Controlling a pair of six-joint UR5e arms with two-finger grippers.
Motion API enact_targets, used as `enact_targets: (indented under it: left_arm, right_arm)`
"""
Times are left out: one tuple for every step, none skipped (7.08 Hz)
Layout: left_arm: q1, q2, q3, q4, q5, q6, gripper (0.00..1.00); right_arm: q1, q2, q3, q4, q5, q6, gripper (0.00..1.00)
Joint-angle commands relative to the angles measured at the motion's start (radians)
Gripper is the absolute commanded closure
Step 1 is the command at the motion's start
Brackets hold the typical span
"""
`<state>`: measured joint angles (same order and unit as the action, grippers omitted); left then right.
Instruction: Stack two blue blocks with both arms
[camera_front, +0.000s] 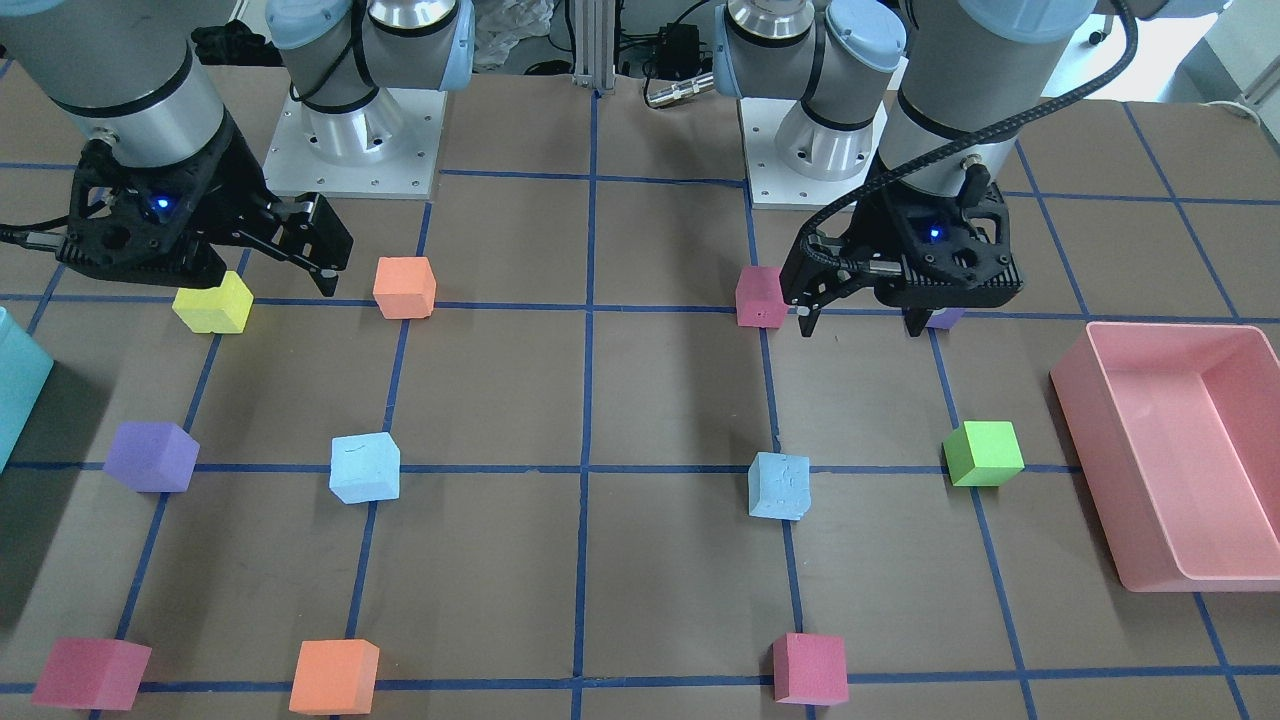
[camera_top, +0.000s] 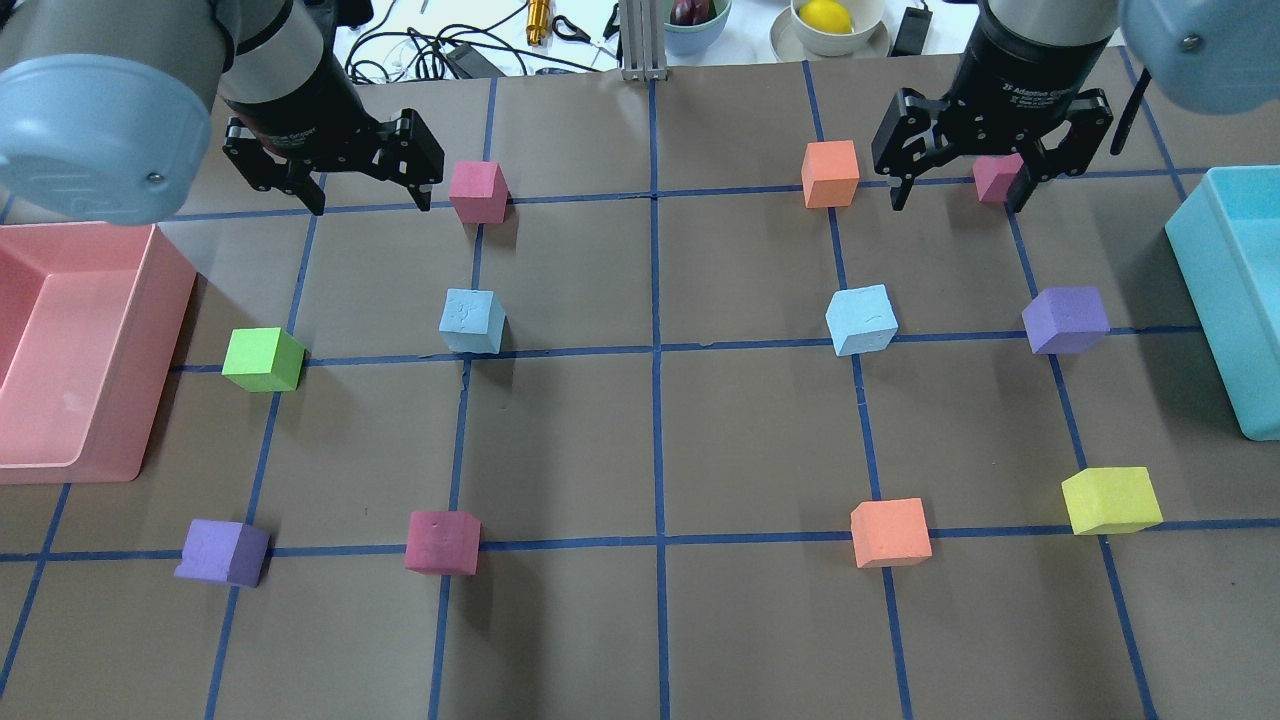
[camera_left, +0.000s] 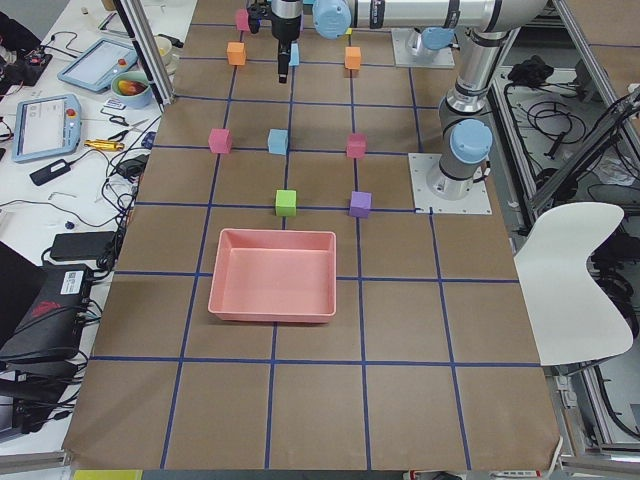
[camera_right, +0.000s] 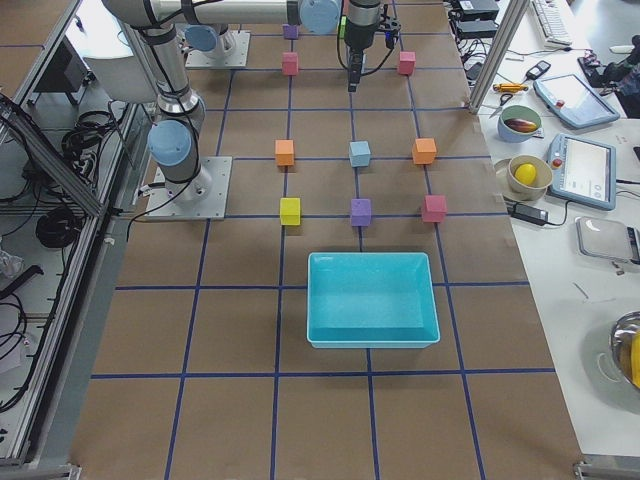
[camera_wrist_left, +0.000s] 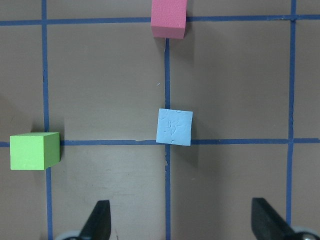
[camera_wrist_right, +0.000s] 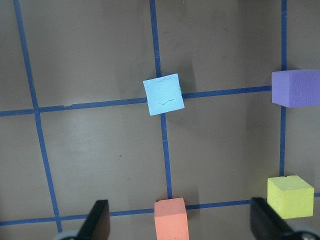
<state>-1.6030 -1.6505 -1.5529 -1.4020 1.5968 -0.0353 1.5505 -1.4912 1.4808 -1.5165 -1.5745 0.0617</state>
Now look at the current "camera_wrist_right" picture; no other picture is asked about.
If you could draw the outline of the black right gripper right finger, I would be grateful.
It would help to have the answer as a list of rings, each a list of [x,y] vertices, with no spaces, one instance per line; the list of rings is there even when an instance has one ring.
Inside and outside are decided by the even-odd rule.
[[[256,240],[299,240],[295,232],[261,197],[250,200],[250,230]]]

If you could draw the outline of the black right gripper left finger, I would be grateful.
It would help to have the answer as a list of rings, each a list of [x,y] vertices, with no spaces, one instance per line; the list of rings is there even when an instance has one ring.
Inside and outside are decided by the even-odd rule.
[[[77,240],[107,240],[110,236],[111,221],[109,201],[97,200],[81,226]]]

